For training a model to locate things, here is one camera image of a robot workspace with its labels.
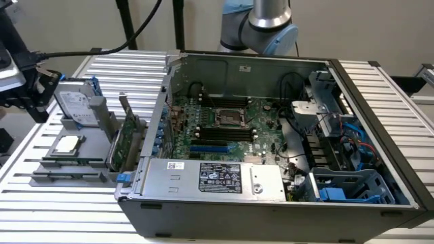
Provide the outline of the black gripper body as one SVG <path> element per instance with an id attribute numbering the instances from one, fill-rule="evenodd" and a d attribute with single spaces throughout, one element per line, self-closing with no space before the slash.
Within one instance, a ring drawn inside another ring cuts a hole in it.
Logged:
<path id="1" fill-rule="evenodd" d="M 19 71 L 15 67 L 1 69 L 1 96 L 5 98 L 29 97 L 37 75 L 37 69 L 25 71 Z"/>

